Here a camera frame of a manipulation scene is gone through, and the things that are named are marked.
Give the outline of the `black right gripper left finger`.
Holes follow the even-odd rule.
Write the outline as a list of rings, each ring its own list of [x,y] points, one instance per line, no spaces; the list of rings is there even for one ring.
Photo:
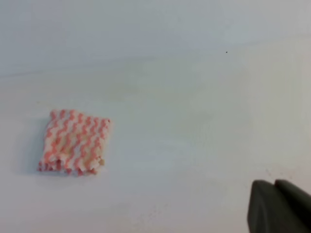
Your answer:
[[[247,223],[251,233],[309,233],[311,214],[296,212],[275,183],[255,180],[251,187]]]

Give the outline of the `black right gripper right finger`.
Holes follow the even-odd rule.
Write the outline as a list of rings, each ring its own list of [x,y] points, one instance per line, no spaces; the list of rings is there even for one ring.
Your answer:
[[[282,193],[289,205],[298,213],[311,213],[311,196],[287,180],[276,180],[275,187]]]

